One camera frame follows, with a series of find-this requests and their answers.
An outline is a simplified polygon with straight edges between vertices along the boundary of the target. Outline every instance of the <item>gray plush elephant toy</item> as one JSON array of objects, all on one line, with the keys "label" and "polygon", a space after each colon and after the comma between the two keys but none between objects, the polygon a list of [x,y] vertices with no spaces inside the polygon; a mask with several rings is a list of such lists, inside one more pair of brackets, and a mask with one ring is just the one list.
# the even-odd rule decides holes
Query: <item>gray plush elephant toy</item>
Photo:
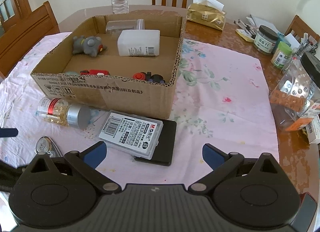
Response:
[{"label": "gray plush elephant toy", "polygon": [[96,57],[99,52],[102,50],[106,50],[107,46],[103,45],[100,37],[88,37],[84,38],[81,36],[80,38],[73,38],[73,54],[84,53],[90,55],[91,57]]}]

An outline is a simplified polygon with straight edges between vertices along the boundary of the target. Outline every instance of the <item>tissue pack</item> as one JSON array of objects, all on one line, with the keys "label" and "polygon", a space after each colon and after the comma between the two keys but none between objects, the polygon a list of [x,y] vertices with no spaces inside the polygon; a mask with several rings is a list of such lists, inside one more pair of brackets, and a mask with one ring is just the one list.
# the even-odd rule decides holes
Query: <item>tissue pack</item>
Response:
[{"label": "tissue pack", "polygon": [[226,13],[207,5],[193,3],[188,8],[187,20],[223,31]]}]

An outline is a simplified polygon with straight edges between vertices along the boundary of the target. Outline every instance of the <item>green lid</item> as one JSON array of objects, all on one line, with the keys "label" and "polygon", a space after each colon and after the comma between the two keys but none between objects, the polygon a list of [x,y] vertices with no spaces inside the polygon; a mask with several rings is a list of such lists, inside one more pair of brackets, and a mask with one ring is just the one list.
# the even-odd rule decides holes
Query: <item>green lid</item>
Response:
[{"label": "green lid", "polygon": [[279,42],[278,49],[280,49],[280,51],[286,56],[290,56],[292,54],[292,49],[283,41]]}]

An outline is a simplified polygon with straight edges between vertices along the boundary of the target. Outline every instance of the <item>large black lid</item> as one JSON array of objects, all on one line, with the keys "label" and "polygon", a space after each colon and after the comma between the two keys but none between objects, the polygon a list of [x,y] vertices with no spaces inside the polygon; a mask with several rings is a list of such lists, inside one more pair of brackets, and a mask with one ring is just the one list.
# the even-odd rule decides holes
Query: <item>large black lid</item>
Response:
[{"label": "large black lid", "polygon": [[267,26],[265,25],[261,25],[259,27],[259,31],[262,33],[262,34],[265,34],[269,39],[272,39],[274,41],[277,41],[279,36],[277,35],[277,33],[275,33],[271,28],[268,28]]},{"label": "large black lid", "polygon": [[302,55],[301,64],[313,82],[320,88],[320,61],[310,52],[306,52]]}]

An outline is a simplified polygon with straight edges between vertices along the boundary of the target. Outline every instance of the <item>table top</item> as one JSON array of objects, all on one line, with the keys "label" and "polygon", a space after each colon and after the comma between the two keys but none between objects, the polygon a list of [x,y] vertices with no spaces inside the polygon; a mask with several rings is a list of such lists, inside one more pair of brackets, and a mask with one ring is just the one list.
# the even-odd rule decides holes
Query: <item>table top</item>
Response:
[{"label": "table top", "polygon": [[[186,16],[186,9],[130,5],[130,12],[137,14],[163,14]],[[84,20],[96,15],[111,14],[111,7],[96,7],[75,12],[59,24],[61,32],[73,31]],[[236,33],[237,26],[226,23],[224,30],[218,31],[194,22],[187,22],[184,37],[212,45],[225,47],[258,58],[262,65],[269,91],[272,91],[282,77],[281,70],[271,64],[271,55],[256,50],[252,43],[246,42]],[[319,153],[318,145],[309,144],[308,138],[298,132],[283,132],[277,128],[280,165],[299,193],[309,192],[316,201],[319,198]],[[316,217],[309,228],[313,231]]]}]

